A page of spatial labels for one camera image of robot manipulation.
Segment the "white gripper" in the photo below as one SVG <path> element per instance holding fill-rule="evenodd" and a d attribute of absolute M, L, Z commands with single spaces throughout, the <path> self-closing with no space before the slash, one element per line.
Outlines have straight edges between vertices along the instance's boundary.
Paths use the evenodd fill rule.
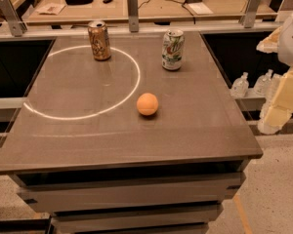
<path fill-rule="evenodd" d="M 262 53 L 277 53 L 278 59 L 293 66 L 293 13 L 256 47 Z M 283 75 L 274 74 L 266 94 L 257 128 L 264 135 L 280 131 L 293 114 L 293 67 Z"/>

